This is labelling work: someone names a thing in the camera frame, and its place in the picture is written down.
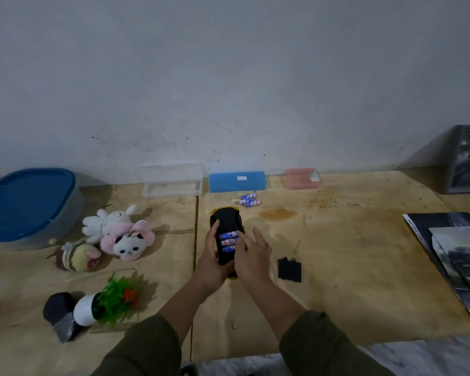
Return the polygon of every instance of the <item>book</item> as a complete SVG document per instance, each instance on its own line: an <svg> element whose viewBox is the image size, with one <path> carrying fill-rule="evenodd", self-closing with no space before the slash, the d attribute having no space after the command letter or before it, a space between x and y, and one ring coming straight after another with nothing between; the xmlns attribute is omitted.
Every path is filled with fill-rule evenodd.
<svg viewBox="0 0 470 376"><path fill-rule="evenodd" d="M433 238L430 228L470 227L469 213L404 214L402 215L420 241L433 264L450 285L470 315L470 285L464 280L451 259Z"/></svg>
<svg viewBox="0 0 470 376"><path fill-rule="evenodd" d="M470 286L470 227L436 227L430 232Z"/></svg>

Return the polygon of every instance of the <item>battery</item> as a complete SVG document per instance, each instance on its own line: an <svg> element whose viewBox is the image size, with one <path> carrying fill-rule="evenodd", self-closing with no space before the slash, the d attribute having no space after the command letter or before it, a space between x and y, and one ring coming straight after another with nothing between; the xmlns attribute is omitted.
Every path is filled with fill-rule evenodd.
<svg viewBox="0 0 470 376"><path fill-rule="evenodd" d="M221 240L238 238L238 232L233 231L233 232L222 233L219 235L219 238Z"/></svg>
<svg viewBox="0 0 470 376"><path fill-rule="evenodd" d="M235 244L235 239L226 239L221 240L221 246L233 245Z"/></svg>
<svg viewBox="0 0 470 376"><path fill-rule="evenodd" d="M260 201L247 202L247 203L245 204L245 207L252 207L252 206L254 206L254 205L259 205L259 204L261 204Z"/></svg>
<svg viewBox="0 0 470 376"><path fill-rule="evenodd" d="M224 246L222 250L225 253L233 252L235 250L235 246L234 245Z"/></svg>
<svg viewBox="0 0 470 376"><path fill-rule="evenodd" d="M240 204L246 204L247 202L253 202L253 201L254 201L254 199L252 199L252 198L249 198L249 199L241 199L241 200L240 200Z"/></svg>
<svg viewBox="0 0 470 376"><path fill-rule="evenodd" d="M253 193L253 194L242 195L240 199L249 199L249 198L255 198L255 197L256 197L256 193Z"/></svg>

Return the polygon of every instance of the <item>white pot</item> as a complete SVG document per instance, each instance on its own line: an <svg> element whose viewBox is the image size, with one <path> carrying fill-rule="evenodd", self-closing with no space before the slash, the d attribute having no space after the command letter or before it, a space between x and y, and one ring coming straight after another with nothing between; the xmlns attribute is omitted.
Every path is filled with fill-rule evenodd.
<svg viewBox="0 0 470 376"><path fill-rule="evenodd" d="M97 294L88 294L75 305L73 310L73 318L81 326L92 326L97 319L92 315L92 302Z"/></svg>

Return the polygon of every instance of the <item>olive green sleeve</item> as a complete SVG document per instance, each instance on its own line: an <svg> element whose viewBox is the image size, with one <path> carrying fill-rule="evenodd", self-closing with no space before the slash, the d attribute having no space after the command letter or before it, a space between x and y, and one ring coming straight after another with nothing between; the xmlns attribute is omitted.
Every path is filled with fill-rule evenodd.
<svg viewBox="0 0 470 376"><path fill-rule="evenodd" d="M393 376L355 347L325 313L307 311L286 331L280 352L294 376Z"/></svg>
<svg viewBox="0 0 470 376"><path fill-rule="evenodd" d="M179 374L179 338L161 315L134 324L103 359L93 376L155 376Z"/></svg>

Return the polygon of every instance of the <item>picture frame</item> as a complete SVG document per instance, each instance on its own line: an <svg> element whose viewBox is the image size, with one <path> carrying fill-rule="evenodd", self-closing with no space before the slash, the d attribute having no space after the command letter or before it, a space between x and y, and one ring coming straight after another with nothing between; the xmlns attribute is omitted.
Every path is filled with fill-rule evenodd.
<svg viewBox="0 0 470 376"><path fill-rule="evenodd" d="M470 192L470 125L457 125L445 178L444 194Z"/></svg>

